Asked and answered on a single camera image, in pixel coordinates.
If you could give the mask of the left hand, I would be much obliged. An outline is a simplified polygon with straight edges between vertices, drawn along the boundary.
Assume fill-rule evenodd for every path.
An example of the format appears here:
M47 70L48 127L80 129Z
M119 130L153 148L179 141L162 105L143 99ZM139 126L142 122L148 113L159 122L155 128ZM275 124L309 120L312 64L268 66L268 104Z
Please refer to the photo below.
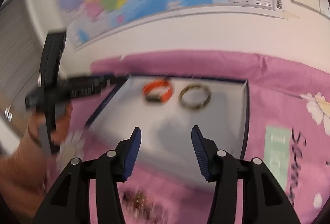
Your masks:
M49 158L42 152L39 135L44 123L45 115L33 112L18 148L1 158L1 196L18 218L33 219L45 196Z

